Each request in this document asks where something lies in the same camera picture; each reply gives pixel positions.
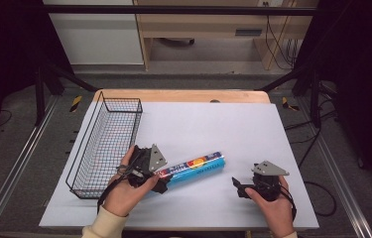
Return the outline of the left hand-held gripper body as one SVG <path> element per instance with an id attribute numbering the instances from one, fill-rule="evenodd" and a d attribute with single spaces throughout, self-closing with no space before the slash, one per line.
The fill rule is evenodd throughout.
<path id="1" fill-rule="evenodd" d="M 135 146 L 129 161 L 128 181 L 132 186 L 141 186 L 167 163 L 168 161 L 156 144 L 153 144 L 151 148 Z"/>

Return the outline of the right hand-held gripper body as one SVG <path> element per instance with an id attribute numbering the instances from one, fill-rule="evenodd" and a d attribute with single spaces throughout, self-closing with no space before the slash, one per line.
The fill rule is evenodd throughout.
<path id="1" fill-rule="evenodd" d="M 269 161 L 255 164 L 252 172 L 255 190 L 267 201 L 274 201 L 281 194 L 279 176 L 290 174 Z"/>

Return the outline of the long blue wrap box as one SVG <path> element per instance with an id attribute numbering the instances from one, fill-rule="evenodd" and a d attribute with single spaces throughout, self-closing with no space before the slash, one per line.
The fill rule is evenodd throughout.
<path id="1" fill-rule="evenodd" d="M 220 152 L 215 152 L 160 170 L 158 174 L 167 182 L 167 187 L 170 187 L 215 174 L 222 171 L 224 167 L 224 156 Z"/>

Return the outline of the person's right hand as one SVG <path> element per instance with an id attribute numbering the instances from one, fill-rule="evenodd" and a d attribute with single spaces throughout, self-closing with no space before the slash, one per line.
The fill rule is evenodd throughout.
<path id="1" fill-rule="evenodd" d="M 262 211 L 273 238 L 282 238 L 296 231 L 293 206 L 282 194 L 274 201 L 267 201 L 256 190 L 250 187 L 245 190 Z"/>

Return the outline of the person's left hand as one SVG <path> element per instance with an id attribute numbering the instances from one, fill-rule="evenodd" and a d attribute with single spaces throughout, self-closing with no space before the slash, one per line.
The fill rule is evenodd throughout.
<path id="1" fill-rule="evenodd" d="M 119 183 L 108 193 L 102 204 L 104 209 L 119 217 L 126 217 L 159 180 L 157 175 L 153 175 L 141 186 L 134 187 L 130 185 L 128 180 L 121 179 L 126 172 L 133 152 L 134 147 L 131 147 L 123 157 L 121 168 L 110 180 L 110 182 L 118 180 Z"/>

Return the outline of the white table mat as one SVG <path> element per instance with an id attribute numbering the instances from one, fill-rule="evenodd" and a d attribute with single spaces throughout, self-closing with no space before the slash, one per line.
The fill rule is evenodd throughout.
<path id="1" fill-rule="evenodd" d="M 256 163 L 288 172 L 300 230 L 318 222 L 275 105 L 270 103 L 146 102 L 136 142 L 158 145 L 169 165 L 213 152 L 223 170 L 194 178 L 163 194 L 150 192 L 130 212 L 129 230 L 251 230 L 266 225 L 259 207 L 241 198 L 232 182 L 251 180 Z"/>

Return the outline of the wooden table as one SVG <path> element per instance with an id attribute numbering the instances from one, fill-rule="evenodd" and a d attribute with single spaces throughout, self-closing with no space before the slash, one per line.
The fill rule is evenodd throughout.
<path id="1" fill-rule="evenodd" d="M 264 91 L 254 90 L 203 90 L 203 89 L 101 89 L 93 96 L 105 98 L 140 98 L 142 102 L 226 102 L 266 103 L 271 100 Z"/>

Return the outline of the yellow black floor tape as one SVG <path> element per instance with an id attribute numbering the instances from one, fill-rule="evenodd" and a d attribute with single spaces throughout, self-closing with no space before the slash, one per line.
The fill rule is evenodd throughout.
<path id="1" fill-rule="evenodd" d="M 73 100 L 73 102 L 70 106 L 69 112 L 75 112 L 76 111 L 81 99 L 82 99 L 82 96 L 80 96 L 80 95 L 78 95 L 74 98 L 74 100 Z"/>
<path id="2" fill-rule="evenodd" d="M 282 106 L 283 106 L 283 108 L 285 108 L 285 109 L 290 109 L 290 110 L 293 110 L 293 111 L 300 111 L 299 106 L 291 105 L 291 104 L 288 102 L 287 97 L 282 97 Z"/>

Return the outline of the white cabinet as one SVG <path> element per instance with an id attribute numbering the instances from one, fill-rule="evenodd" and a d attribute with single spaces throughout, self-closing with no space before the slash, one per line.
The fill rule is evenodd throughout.
<path id="1" fill-rule="evenodd" d="M 143 64 L 134 14 L 51 14 L 71 64 Z"/>

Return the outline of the light wooden desk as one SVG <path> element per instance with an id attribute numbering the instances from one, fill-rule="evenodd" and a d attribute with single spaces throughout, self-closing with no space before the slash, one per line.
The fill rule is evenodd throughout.
<path id="1" fill-rule="evenodd" d="M 224 6 L 315 8 L 319 0 L 133 0 L 136 6 Z M 264 69 L 272 68 L 285 51 L 286 40 L 300 41 L 309 28 L 310 16 L 250 15 L 174 15 L 138 14 L 136 16 L 144 57 L 148 59 L 150 43 L 157 38 L 244 38 L 252 39 Z"/>

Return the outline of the black curtain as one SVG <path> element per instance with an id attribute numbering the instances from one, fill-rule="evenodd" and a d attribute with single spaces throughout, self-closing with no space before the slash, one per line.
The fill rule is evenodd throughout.
<path id="1" fill-rule="evenodd" d="M 336 109 L 358 155 L 372 169 L 372 0 L 319 0 L 297 65 L 312 62 L 336 85 Z"/>
<path id="2" fill-rule="evenodd" d="M 43 0 L 0 0 L 0 111 L 6 96 L 35 83 L 38 65 L 25 54 L 28 38 L 35 41 L 54 65 L 71 71 L 50 16 L 18 9 L 43 4 Z"/>

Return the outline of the aluminium floor rail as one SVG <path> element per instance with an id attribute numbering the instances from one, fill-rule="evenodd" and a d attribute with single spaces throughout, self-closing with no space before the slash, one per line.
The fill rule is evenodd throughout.
<path id="1" fill-rule="evenodd" d="M 321 122 L 328 114 L 334 114 L 331 100 L 323 100 L 314 106 L 305 97 L 298 97 L 297 102 L 306 119 L 309 120 L 310 130 L 314 139 L 311 142 L 316 154 L 323 162 L 323 168 L 327 171 L 325 180 L 332 184 L 331 200 L 334 201 L 332 210 L 326 214 L 316 215 L 329 221 L 343 221 L 349 223 L 357 238 L 372 238 L 372 229 L 367 222 L 350 186 L 338 167 L 329 146 L 321 135 Z"/>
<path id="2" fill-rule="evenodd" d="M 39 124 L 34 126 L 30 132 L 29 138 L 25 142 L 21 149 L 18 157 L 12 164 L 12 168 L 6 175 L 4 181 L 0 186 L 0 216 L 5 209 L 15 187 L 17 186 L 22 173 L 42 138 L 44 131 L 46 130 L 49 121 L 56 109 L 56 105 L 59 101 L 57 96 L 51 96 L 46 107 L 44 118 L 40 120 Z"/>

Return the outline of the black frame crossbar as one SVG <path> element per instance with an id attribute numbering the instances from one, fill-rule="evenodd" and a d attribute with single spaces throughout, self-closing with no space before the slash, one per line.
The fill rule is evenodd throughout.
<path id="1" fill-rule="evenodd" d="M 129 5 L 44 5 L 47 13 L 62 14 L 180 14 L 180 15 L 257 15 L 314 16 L 317 8 L 223 7 L 223 6 L 129 6 Z"/>

